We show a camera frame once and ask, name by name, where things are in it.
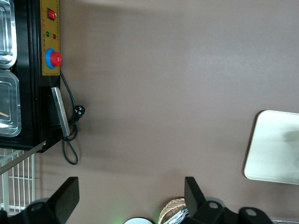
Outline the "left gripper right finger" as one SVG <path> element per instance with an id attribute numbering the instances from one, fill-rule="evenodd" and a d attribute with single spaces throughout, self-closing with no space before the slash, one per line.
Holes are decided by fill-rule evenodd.
<path id="1" fill-rule="evenodd" d="M 193 216 L 206 201 L 194 177 L 185 177 L 184 199 L 190 216 Z"/>

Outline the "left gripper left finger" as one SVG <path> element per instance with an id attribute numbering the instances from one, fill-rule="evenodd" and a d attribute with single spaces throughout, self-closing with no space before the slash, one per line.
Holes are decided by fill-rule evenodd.
<path id="1" fill-rule="evenodd" d="M 69 177 L 49 198 L 48 205 L 59 224 L 65 224 L 79 203 L 78 177 Z"/>

